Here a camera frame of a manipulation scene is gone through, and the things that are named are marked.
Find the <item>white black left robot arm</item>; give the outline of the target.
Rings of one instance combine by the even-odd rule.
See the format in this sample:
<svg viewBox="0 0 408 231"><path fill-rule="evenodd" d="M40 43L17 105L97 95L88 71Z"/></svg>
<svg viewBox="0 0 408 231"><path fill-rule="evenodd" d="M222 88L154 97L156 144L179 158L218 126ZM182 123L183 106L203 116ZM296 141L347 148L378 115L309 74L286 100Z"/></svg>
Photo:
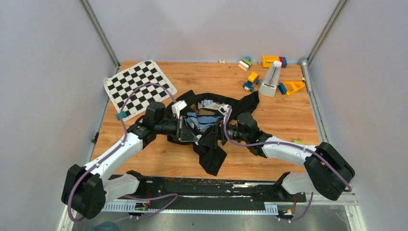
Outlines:
<svg viewBox="0 0 408 231"><path fill-rule="evenodd" d="M148 105L142 119L126 127L120 140L105 153L84 166L72 165L66 174L61 201L68 210L75 210L84 218L96 217L105 204L131 194L141 199L147 194L147 185L136 171L111 179L115 171L136 153L156 139L158 134L176 135L182 128L181 111L187 103L171 105L172 117L165 118L166 107L161 102Z"/></svg>

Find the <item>black printed t-shirt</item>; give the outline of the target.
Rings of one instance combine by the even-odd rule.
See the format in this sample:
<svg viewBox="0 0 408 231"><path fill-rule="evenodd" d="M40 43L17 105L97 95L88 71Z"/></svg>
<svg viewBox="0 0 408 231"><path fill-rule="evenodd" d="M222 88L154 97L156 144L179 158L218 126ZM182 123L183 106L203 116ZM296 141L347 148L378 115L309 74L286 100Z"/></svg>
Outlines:
<svg viewBox="0 0 408 231"><path fill-rule="evenodd" d="M192 90L177 97L178 101L184 100L187 107L182 109L182 116L193 116L197 118L197 130L191 130L195 135L203 134L207 129L215 129L215 125L224 120L224 116L217 110L223 103L229 104L232 107L232 112L227 120L236 120L239 115L252 114L257 108L260 100L257 91L244 96L240 100L218 95L214 93L195 94ZM214 125L207 128L204 127L204 121L209 119L219 119ZM198 145L194 142L172 142L179 145L192 145L194 152L199 155L199 164L206 173L216 176L221 168L227 153L217 144L215 149Z"/></svg>

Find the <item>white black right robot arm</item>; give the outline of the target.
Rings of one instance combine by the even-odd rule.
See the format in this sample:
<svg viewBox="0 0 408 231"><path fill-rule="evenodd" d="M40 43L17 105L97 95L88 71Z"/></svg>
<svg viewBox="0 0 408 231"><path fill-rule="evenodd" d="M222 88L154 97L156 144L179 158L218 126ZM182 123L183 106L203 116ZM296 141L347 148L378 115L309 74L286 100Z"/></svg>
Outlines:
<svg viewBox="0 0 408 231"><path fill-rule="evenodd" d="M238 116L237 124L228 123L228 116L207 124L199 144L209 141L211 146L229 142L248 148L255 156L280 159L305 169L304 173L285 173L275 187L275 195L287 201L296 193L318 192L336 201L344 192L351 192L351 180L355 171L342 155L328 142L305 145L285 141L265 133L250 113Z"/></svg>

